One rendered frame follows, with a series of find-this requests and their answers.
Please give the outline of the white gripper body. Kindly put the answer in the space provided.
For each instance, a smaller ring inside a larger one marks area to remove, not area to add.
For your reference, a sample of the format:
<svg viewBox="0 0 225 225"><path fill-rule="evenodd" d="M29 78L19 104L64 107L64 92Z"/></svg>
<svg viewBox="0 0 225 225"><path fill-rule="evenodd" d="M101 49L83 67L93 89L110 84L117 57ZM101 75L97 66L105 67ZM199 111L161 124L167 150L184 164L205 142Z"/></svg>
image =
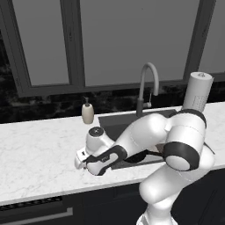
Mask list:
<svg viewBox="0 0 225 225"><path fill-rule="evenodd" d="M85 169L86 168L86 159L87 159L86 156L76 156L75 157L75 167L78 170Z"/></svg>

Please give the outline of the beige soap dispenser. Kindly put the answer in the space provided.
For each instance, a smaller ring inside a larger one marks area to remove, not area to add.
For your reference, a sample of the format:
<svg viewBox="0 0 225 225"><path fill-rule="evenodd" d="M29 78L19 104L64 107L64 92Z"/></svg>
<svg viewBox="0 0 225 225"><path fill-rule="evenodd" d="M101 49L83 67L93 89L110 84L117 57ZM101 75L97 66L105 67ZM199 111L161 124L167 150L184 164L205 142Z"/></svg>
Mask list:
<svg viewBox="0 0 225 225"><path fill-rule="evenodd" d="M85 103L82 106L82 119L84 124L91 124L94 121L94 108L87 97L84 98Z"/></svg>

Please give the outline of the dark dishwasher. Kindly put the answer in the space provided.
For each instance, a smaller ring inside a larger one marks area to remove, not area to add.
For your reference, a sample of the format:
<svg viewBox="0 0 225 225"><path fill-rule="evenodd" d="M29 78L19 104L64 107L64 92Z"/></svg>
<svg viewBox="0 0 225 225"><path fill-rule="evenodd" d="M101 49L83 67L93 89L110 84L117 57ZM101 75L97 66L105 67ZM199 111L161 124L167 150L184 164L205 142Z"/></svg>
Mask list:
<svg viewBox="0 0 225 225"><path fill-rule="evenodd" d="M72 216L35 222L30 225L83 225L82 198L77 195L49 197L0 206L0 223L63 213L68 207L73 208Z"/></svg>

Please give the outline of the dark cupboard door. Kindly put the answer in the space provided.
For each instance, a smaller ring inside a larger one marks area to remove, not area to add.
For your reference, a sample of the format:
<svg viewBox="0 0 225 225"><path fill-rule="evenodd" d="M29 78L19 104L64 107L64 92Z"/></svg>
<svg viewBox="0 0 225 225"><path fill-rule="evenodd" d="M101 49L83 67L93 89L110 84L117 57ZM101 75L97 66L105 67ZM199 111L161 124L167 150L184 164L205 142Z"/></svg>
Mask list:
<svg viewBox="0 0 225 225"><path fill-rule="evenodd" d="M85 225L136 225L146 207L138 184L83 193Z"/></svg>
<svg viewBox="0 0 225 225"><path fill-rule="evenodd" d="M171 214L178 225L225 225L225 169L184 188Z"/></svg>

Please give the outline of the dark grey sink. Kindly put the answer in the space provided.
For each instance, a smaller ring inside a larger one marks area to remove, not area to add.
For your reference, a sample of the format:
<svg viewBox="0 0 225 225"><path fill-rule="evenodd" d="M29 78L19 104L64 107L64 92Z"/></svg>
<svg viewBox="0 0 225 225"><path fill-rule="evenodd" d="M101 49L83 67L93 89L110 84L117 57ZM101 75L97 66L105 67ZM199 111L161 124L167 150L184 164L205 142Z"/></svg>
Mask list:
<svg viewBox="0 0 225 225"><path fill-rule="evenodd" d="M193 109L179 112L165 110L145 112L141 118L138 118L134 113L130 113L101 117L99 118L99 124L113 141L117 141L132 123L141 120L141 125L134 131L136 135L147 135L145 138L147 140L150 134L147 134L144 130L144 124L151 114L157 115L160 119L165 119L168 122L168 125L165 126L167 135L161 141L154 138L154 145L148 144L146 149L140 153L132 154L125 159L125 162L139 163L147 157L148 162L165 161L171 168L178 171L198 169L207 129L206 118L201 112Z"/></svg>

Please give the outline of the grey curved tap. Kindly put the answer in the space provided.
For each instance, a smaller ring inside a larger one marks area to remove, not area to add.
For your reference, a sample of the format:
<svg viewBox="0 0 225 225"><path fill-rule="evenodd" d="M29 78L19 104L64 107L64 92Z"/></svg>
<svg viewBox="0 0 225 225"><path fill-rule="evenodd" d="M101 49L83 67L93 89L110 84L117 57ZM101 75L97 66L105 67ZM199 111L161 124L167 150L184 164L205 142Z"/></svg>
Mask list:
<svg viewBox="0 0 225 225"><path fill-rule="evenodd" d="M150 108L152 106L151 99L149 99L148 102L144 102L144 98L143 98L145 76L148 69L152 72L153 80L154 80L154 89L153 89L153 92L149 94L149 97L152 98L152 96L157 96L159 93L159 76L158 76L156 67L151 62L147 62L142 67L142 72L141 72L140 90L139 90L139 96L137 98L137 106L136 106L136 116L138 118L142 116L142 110L144 108Z"/></svg>

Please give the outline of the white paper towel roll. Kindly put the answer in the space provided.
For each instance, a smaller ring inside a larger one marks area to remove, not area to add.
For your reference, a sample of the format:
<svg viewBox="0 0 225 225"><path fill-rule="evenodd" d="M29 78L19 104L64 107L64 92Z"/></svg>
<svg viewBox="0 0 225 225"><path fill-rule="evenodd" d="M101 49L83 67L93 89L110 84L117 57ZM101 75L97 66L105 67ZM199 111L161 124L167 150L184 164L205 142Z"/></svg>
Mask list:
<svg viewBox="0 0 225 225"><path fill-rule="evenodd" d="M192 72L188 81L182 109L203 112L214 78L205 72Z"/></svg>

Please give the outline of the grey framed window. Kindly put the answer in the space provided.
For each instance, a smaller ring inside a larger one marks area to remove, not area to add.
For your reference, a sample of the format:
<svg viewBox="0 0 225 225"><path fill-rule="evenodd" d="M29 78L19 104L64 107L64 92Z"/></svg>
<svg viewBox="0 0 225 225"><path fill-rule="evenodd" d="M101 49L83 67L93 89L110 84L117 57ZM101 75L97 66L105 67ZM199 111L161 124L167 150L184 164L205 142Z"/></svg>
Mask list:
<svg viewBox="0 0 225 225"><path fill-rule="evenodd" d="M37 97L187 83L209 65L225 0L0 0L18 95Z"/></svg>

